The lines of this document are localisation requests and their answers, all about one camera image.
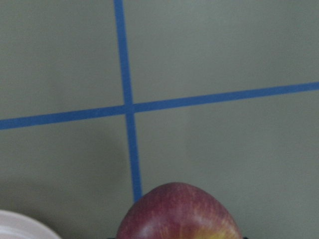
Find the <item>blue stripe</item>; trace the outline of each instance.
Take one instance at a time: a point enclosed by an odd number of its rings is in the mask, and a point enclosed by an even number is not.
[[[131,177],[136,202],[142,196],[142,185],[140,176],[140,164],[138,154],[138,144],[136,137],[135,116],[133,111],[133,95],[130,76],[130,64],[125,31],[125,18],[122,0],[114,0],[115,19],[118,34],[118,48],[120,55],[121,76],[123,85],[124,103],[127,109],[126,125],[130,152]]]
[[[138,113],[315,90],[319,90],[319,82],[138,103],[134,105],[134,110]]]
[[[35,126],[35,125],[42,125],[42,124],[49,124],[49,123],[68,122],[68,121],[74,121],[74,120],[86,120],[86,119],[106,117],[106,116],[116,116],[116,115],[122,115],[124,113],[125,113],[124,106],[115,106],[115,107],[105,107],[105,108],[82,110],[82,111],[72,111],[72,112],[65,112],[65,113],[40,115],[40,116],[21,117],[21,118],[15,118],[15,119],[4,119],[4,120],[1,119],[0,130]]]

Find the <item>horizontal blue line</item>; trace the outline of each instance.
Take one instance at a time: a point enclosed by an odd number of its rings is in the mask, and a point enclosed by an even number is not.
[[[105,107],[98,109],[82,110],[82,111],[72,111],[65,113],[56,113],[48,115],[21,117],[15,119],[1,119],[0,120],[0,130],[19,128],[27,126],[35,126],[49,123],[59,123],[74,120],[86,120],[106,116],[116,116],[123,115],[126,112],[125,106],[115,106],[115,107]]]
[[[136,113],[319,90],[319,82],[134,104]]]

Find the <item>plate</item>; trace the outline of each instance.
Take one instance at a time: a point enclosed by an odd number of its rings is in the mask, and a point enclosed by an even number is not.
[[[35,219],[0,210],[0,239],[61,239],[61,237]]]

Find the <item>vertical blue line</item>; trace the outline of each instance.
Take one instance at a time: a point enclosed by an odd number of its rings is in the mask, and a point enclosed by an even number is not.
[[[122,75],[122,87],[124,95],[124,105],[126,107],[126,125],[129,143],[131,177],[133,184],[134,201],[142,196],[139,152],[136,136],[136,125],[133,106],[133,94],[130,76],[129,54],[125,31],[125,17],[122,0],[114,0],[115,20],[118,34],[118,48],[120,55],[120,66]]]

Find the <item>apple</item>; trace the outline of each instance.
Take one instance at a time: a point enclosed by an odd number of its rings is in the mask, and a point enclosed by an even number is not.
[[[202,189],[180,182],[158,186],[123,218],[116,239],[242,239],[226,208]]]

